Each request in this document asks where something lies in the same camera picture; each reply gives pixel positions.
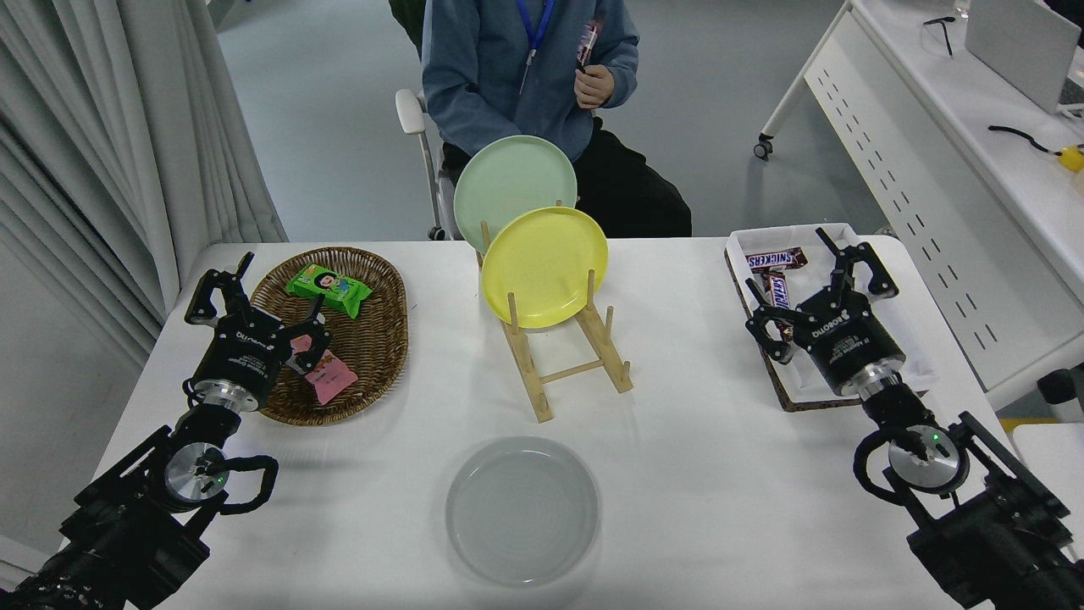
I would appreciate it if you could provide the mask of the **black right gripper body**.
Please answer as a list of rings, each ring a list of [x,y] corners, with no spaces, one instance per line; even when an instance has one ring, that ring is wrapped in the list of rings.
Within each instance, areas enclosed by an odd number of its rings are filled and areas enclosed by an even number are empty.
[[[800,328],[800,345],[834,391],[846,391],[848,382],[872,364],[902,369],[902,348],[872,315],[866,295],[844,293],[836,298],[816,293],[800,309],[814,319],[809,330]]]

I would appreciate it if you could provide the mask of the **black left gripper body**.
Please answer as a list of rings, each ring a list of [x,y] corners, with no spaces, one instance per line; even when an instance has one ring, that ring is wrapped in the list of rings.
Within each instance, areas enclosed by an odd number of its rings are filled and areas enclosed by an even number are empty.
[[[220,317],[214,326],[212,343],[202,356],[201,382],[224,381],[247,391],[271,391],[291,350],[279,338],[285,328],[279,317],[266,312]]]

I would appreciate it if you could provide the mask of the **person's left hand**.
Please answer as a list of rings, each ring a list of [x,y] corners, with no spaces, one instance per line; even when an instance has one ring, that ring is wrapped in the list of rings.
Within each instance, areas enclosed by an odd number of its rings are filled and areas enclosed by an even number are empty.
[[[615,91],[612,73],[605,65],[591,64],[576,72],[575,96],[580,108],[604,107]]]

